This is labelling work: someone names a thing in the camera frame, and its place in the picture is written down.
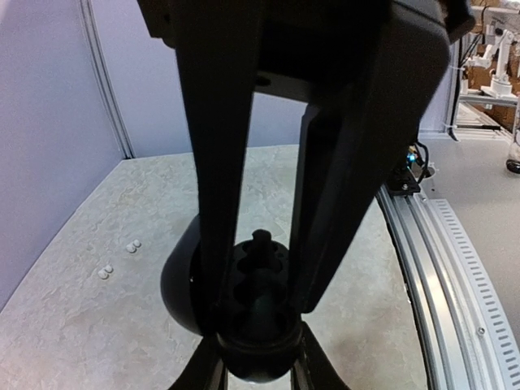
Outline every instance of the hole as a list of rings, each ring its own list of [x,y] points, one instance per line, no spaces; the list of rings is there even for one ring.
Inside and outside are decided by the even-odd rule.
[[[432,177],[436,173],[436,170],[434,167],[428,167],[426,177]]]
[[[255,84],[259,87],[268,87],[271,85],[271,80],[264,76],[257,76]]]

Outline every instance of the black spherical object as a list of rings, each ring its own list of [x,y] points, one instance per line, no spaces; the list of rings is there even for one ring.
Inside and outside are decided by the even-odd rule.
[[[265,230],[237,244],[222,304],[219,354],[236,377],[265,383],[299,354],[301,316],[288,302],[288,249]]]
[[[170,315],[189,331],[202,335],[201,313],[197,300],[196,272],[201,242],[199,217],[196,216],[167,259],[161,274],[161,295]]]

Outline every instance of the metal frame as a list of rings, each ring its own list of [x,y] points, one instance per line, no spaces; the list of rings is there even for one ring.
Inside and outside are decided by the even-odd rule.
[[[461,40],[453,43],[451,47],[451,61],[448,71],[451,72],[449,82],[449,94],[448,94],[448,108],[446,110],[446,116],[444,118],[444,132],[449,132],[453,127],[453,123],[457,120],[457,108],[458,100],[457,96],[457,84],[460,83],[460,69],[458,68],[458,53],[461,45]]]
[[[520,353],[491,280],[445,200],[379,202],[396,243],[432,389],[520,389]]]
[[[509,99],[501,99],[499,97],[491,97],[486,95],[477,94],[461,94],[459,96],[459,102],[474,103],[474,104],[495,104],[498,106],[516,107],[517,102]]]
[[[112,130],[114,131],[115,139],[119,144],[123,158],[135,158],[132,143],[128,136],[127,129],[124,126],[123,116],[119,111],[108,70],[106,69],[92,4],[90,0],[79,0],[79,6],[84,34],[90,49],[94,75],[96,76],[99,93],[101,94]]]

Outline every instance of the cable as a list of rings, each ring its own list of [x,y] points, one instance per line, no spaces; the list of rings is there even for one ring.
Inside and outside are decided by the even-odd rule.
[[[480,37],[486,37],[484,35],[484,30],[485,30],[485,26],[484,26],[484,13],[486,12],[486,10],[489,8],[488,5],[486,5],[483,9],[482,9],[482,12],[480,14],[480,23],[482,25],[482,28],[480,29],[480,33],[473,39],[473,41],[470,43],[470,45],[468,46],[468,49],[466,50],[466,52],[464,53],[464,55],[462,55],[461,57],[461,60],[459,61],[459,64],[458,66],[459,67],[462,67],[466,61],[468,59],[470,59],[470,54],[471,52],[473,51],[473,49],[478,45],[479,43],[479,38]]]
[[[422,144],[419,141],[415,141],[416,146],[420,146],[424,150],[424,165],[422,166],[422,172],[417,180],[417,184],[421,184],[423,179],[426,177],[426,173],[428,172],[428,163],[430,162],[430,152],[426,145]]]

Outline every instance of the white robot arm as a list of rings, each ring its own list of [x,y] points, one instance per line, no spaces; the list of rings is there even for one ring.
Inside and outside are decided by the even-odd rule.
[[[511,98],[516,100],[516,96],[511,93],[512,86],[507,74],[509,52],[513,41],[514,34],[511,31],[501,30],[501,35],[496,35],[493,45],[487,45],[482,57],[474,55],[467,61],[467,64],[473,67],[489,68],[492,65],[493,56],[496,54],[496,51],[499,50],[496,70],[492,76],[491,86],[483,86],[481,88],[486,94],[495,98]]]

